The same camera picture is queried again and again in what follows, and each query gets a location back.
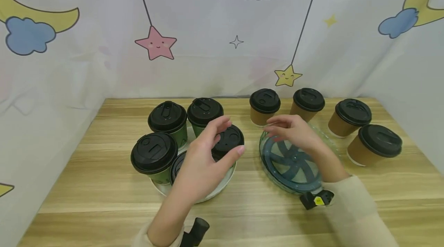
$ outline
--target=beige sweater sleeve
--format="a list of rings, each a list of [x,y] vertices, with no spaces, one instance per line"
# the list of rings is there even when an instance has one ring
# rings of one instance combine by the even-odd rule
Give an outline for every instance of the beige sweater sleeve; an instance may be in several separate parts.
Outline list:
[[[146,232],[148,231],[148,227],[151,223],[145,224],[139,231],[139,233],[134,238],[133,244],[131,247],[155,247],[150,240],[148,239],[148,235],[146,235]],[[170,247],[179,247],[180,243],[182,242],[183,237],[183,229],[179,233],[179,236],[176,238],[176,240],[170,245]]]
[[[356,176],[323,183],[334,193],[325,214],[344,247],[396,247],[393,235],[379,217],[376,203]]]

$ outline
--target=blue cloud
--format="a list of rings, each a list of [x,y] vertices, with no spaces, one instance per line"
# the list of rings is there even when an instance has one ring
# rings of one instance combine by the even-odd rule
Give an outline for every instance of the blue cloud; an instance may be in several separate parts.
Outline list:
[[[378,30],[382,35],[389,35],[391,39],[394,39],[414,27],[417,21],[418,10],[408,8],[402,10],[394,17],[385,19],[380,23]]]
[[[29,55],[33,52],[45,52],[46,44],[56,38],[52,26],[44,23],[35,23],[34,20],[10,17],[6,20],[9,34],[6,36],[6,45],[18,55]]]

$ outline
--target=sleeve cuff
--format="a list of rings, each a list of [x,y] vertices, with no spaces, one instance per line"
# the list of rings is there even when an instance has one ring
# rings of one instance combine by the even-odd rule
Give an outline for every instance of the sleeve cuff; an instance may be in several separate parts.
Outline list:
[[[145,224],[139,231],[139,233],[136,235],[136,238],[134,239],[134,242],[132,244],[132,247],[155,247],[151,241],[148,238],[148,235],[146,235],[146,232],[148,231],[148,227],[151,223]],[[176,238],[176,240],[170,245],[170,247],[179,247],[182,242],[184,232],[184,226],[182,226],[182,230],[179,233],[179,236]]]
[[[337,183],[322,183],[322,186],[334,194],[326,208],[328,218],[333,222],[354,222],[377,213],[375,201],[357,176]]]

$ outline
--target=black clip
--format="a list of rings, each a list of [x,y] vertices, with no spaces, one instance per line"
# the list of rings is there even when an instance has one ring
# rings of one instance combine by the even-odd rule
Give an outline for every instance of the black clip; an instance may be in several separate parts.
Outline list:
[[[202,218],[196,218],[189,233],[184,232],[180,247],[199,246],[205,233],[210,228],[210,224]]]
[[[317,206],[329,205],[333,197],[333,192],[322,190],[316,195],[313,195],[311,192],[304,193],[299,197],[299,200],[301,200],[306,210],[310,210]]]

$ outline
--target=wooden tabletop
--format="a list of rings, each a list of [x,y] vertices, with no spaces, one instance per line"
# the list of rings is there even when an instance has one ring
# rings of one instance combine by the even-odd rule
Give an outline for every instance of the wooden tabletop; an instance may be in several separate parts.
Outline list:
[[[310,123],[327,132],[335,104]],[[359,176],[376,200],[379,213],[400,246],[443,246],[444,182],[380,103],[361,99],[371,107],[373,124],[382,124],[403,139],[403,152],[372,168],[351,163],[345,155],[354,135],[333,139],[347,170]],[[161,99],[108,99],[78,145],[43,206],[29,227],[21,247],[129,246],[142,224],[154,217],[163,197],[147,176],[134,170],[130,152],[140,136],[150,133],[147,117]],[[176,99],[188,107],[191,99]],[[262,131],[249,120],[248,99],[219,99],[225,115],[245,136],[246,152],[228,186],[215,198],[195,205],[195,217],[210,223],[201,246],[340,246],[318,207],[306,211],[295,195],[275,186],[259,158]],[[287,114],[291,100],[278,113]]]

